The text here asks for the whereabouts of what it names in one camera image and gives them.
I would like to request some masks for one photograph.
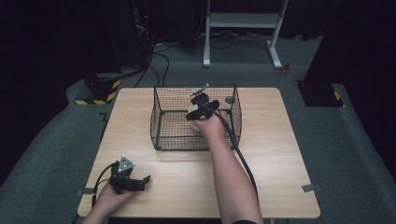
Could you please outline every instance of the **wire mesh basket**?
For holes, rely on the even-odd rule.
[[[208,145],[200,132],[186,120],[191,106],[191,94],[201,87],[155,87],[151,113],[150,136],[157,150],[206,150]],[[235,85],[210,86],[204,90],[210,101],[219,101],[219,111],[226,112],[225,120],[238,145],[241,138],[242,114]],[[233,149],[230,136],[227,142]]]

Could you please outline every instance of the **gray carpet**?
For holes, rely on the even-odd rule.
[[[262,41],[212,48],[209,68],[202,67],[203,47],[174,44],[155,50],[166,49],[161,53],[170,61],[165,85],[207,82],[279,88],[311,181],[322,187],[316,193],[320,217],[290,223],[396,223],[395,182],[363,130],[345,88],[334,85],[346,105],[336,108],[307,107],[298,91],[296,80],[304,79],[319,43],[320,39],[300,37],[278,40],[279,58],[290,64],[287,76],[274,69]],[[161,76],[166,65],[162,56],[154,55],[152,66]],[[119,89],[131,88],[138,79],[123,79]],[[156,76],[148,70],[137,87],[156,84]],[[75,105],[82,92],[82,80],[68,89],[70,104],[37,135],[0,189],[0,223],[73,222],[80,200],[76,193],[85,187],[106,124],[100,113],[106,113],[107,119],[114,104]]]

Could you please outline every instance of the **white metal leg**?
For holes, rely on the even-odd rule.
[[[277,69],[282,68],[282,63],[280,62],[279,57],[277,56],[275,44],[277,41],[277,37],[279,36],[279,31],[280,31],[280,27],[282,26],[283,18],[285,17],[285,12],[286,12],[286,7],[288,6],[288,2],[289,0],[283,1],[282,8],[280,9],[280,13],[276,21],[276,27],[274,30],[273,38],[272,40],[267,41],[267,46],[274,63],[274,67]]]
[[[207,0],[204,67],[209,67],[209,66],[210,66],[210,0]]]

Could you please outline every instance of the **yellow and black caution tape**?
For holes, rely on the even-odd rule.
[[[341,99],[341,96],[340,96],[340,94],[338,94],[338,91],[334,91],[334,96],[335,96],[335,99],[337,99],[337,101],[339,101]]]
[[[110,93],[103,99],[76,99],[77,105],[108,105],[116,96],[117,88],[120,85],[120,80],[113,83]]]

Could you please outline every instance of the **white metal stand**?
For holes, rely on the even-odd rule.
[[[286,7],[289,0],[284,0],[279,13],[211,13],[210,0],[207,0],[204,67],[210,66],[210,27],[246,27],[246,28],[273,28],[272,40],[267,41],[275,68],[281,68],[282,64],[277,56],[275,44],[279,30],[285,17]]]

